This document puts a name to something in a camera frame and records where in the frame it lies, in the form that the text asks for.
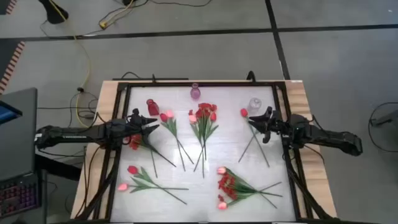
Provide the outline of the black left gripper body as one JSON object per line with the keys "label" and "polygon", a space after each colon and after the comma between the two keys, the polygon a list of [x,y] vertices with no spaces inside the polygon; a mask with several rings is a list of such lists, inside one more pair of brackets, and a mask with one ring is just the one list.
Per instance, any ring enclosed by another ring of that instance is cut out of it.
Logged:
{"label": "black left gripper body", "polygon": [[132,110],[132,114],[127,117],[127,141],[140,141],[143,133],[143,126],[145,125],[145,117],[140,114],[138,108]]}

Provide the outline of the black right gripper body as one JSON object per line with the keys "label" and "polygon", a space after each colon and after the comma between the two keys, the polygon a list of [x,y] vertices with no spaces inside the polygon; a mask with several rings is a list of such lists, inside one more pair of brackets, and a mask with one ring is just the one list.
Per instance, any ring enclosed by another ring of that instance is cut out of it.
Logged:
{"label": "black right gripper body", "polygon": [[289,138],[292,135],[292,127],[288,121],[282,119],[280,111],[273,110],[268,106],[264,113],[264,137],[262,142],[267,144],[271,139],[271,132],[281,135],[283,138]]}

